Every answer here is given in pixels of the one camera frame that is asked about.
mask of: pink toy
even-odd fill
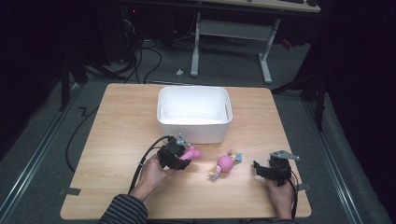
[[[235,161],[242,161],[240,153],[235,153],[233,150],[228,152],[228,156],[222,156],[218,159],[218,165],[215,169],[209,171],[209,176],[212,180],[219,178],[220,173],[228,173],[233,169]]]
[[[193,160],[201,157],[201,151],[196,149],[195,146],[190,145],[187,150],[181,155],[181,160]]]

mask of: black cable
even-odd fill
[[[65,156],[66,156],[66,163],[67,166],[70,168],[70,170],[74,173],[76,171],[75,168],[73,168],[73,166],[70,164],[69,161],[69,148],[70,148],[70,144],[73,141],[73,138],[75,137],[76,133],[78,132],[79,128],[82,126],[82,124],[85,122],[85,120],[87,120],[96,110],[98,110],[99,106],[97,106],[90,114],[88,114],[77,126],[77,128],[74,130],[72,136],[69,139],[69,142],[67,143],[67,147],[66,147],[66,152],[65,152]]]
[[[163,137],[159,138],[157,141],[155,141],[155,142],[151,145],[151,147],[148,148],[148,150],[146,151],[145,155],[142,157],[142,159],[140,160],[140,162],[139,162],[138,165],[137,165],[136,171],[134,172],[134,179],[132,180],[131,187],[129,188],[128,193],[130,193],[131,190],[134,189],[134,186],[136,185],[137,177],[139,176],[140,170],[142,169],[143,164],[144,164],[145,161],[146,161],[146,157],[147,157],[147,155],[150,153],[150,151],[151,151],[152,149],[154,149],[155,146],[156,146],[159,142],[161,142],[163,139],[168,139],[168,140],[169,140],[170,138],[172,138],[172,136],[169,136],[169,135],[163,136]]]
[[[297,192],[297,190],[296,190],[296,188],[294,187],[294,184],[291,182],[291,180],[290,180],[290,178],[288,178],[283,172],[282,172],[282,170],[276,165],[276,162],[274,162],[274,166],[277,168],[277,170],[283,175],[283,177],[285,177],[285,179],[287,179],[288,180],[288,182],[290,183],[290,185],[291,185],[291,187],[292,187],[292,189],[293,189],[293,193],[294,193],[294,197],[293,197],[293,200],[294,200],[294,203],[293,203],[293,207],[291,208],[291,219],[294,219],[295,217],[296,217],[296,211],[297,211],[297,202],[298,202],[298,199],[297,199],[297,197],[298,197],[298,192]]]
[[[151,50],[151,51],[157,53],[158,56],[160,56],[160,61],[157,63],[157,65],[155,65],[155,67],[154,67],[153,69],[151,69],[151,71],[149,71],[149,72],[145,75],[145,78],[143,79],[143,84],[146,84],[146,80],[147,80],[148,76],[149,76],[156,68],[158,68],[158,67],[160,66],[161,62],[163,61],[163,56],[161,56],[161,53],[158,52],[157,50],[154,50],[154,49],[146,49],[146,50]]]

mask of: desk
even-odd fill
[[[110,84],[106,88],[70,185],[81,192],[78,196],[66,196],[62,218],[99,218],[114,196],[127,193],[137,163],[162,136],[156,118],[162,87]],[[202,157],[169,177],[145,201],[149,218],[275,216],[264,179],[255,175],[251,165],[255,160],[267,166],[270,152],[290,151],[274,99],[271,92],[263,88],[225,89],[230,96],[233,121],[224,141],[196,145]],[[218,157],[230,149],[242,153],[243,161],[227,175],[211,181],[208,171],[216,166]],[[290,161],[290,165],[299,177],[295,162]],[[310,214],[306,194],[300,191],[297,217]]]
[[[253,0],[251,2],[247,2],[246,0],[203,0],[199,1],[199,4],[202,4],[202,2],[237,5],[241,7],[264,7],[299,12],[320,12],[320,7],[311,7],[306,2],[303,4],[296,4],[277,0]],[[264,81],[266,84],[271,84],[272,78],[267,64],[267,57],[274,42],[279,23],[279,18],[275,19],[274,24],[272,25],[254,25],[238,22],[202,20],[201,12],[198,12],[195,25],[195,45],[192,53],[191,75],[193,77],[198,76],[200,35],[218,35],[225,37],[254,39],[266,41],[266,45],[262,50],[262,53],[259,53],[258,56],[260,65],[262,67]]]

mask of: human hand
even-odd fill
[[[277,186],[275,180],[265,179],[270,191],[270,199],[276,211],[277,219],[291,219],[294,191],[289,181]]]
[[[157,154],[153,155],[143,165],[139,183],[131,190],[129,195],[136,197],[140,202],[144,202],[175,171],[173,169],[164,170],[160,165]]]

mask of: white plastic bin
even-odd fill
[[[189,143],[212,144],[224,140],[233,111],[221,87],[165,87],[160,90],[157,119],[163,135],[181,133]]]

